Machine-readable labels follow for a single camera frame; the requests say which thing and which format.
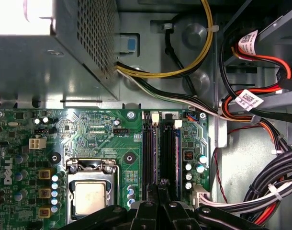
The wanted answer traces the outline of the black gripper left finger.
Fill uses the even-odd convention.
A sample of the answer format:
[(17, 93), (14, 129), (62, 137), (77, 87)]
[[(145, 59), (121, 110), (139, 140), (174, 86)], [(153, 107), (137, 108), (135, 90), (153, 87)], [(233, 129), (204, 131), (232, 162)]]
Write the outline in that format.
[(107, 206), (63, 226), (62, 230), (155, 230), (159, 209), (158, 185), (149, 184), (146, 200), (126, 210), (120, 205)]

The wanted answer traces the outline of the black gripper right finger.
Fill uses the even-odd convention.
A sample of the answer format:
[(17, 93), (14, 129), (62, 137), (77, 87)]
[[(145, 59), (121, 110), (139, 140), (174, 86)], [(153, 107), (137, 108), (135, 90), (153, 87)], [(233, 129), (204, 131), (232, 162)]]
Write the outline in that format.
[(262, 226), (212, 206), (195, 210), (170, 199), (168, 179), (159, 182), (159, 215), (165, 215), (163, 226), (168, 230), (262, 230)]

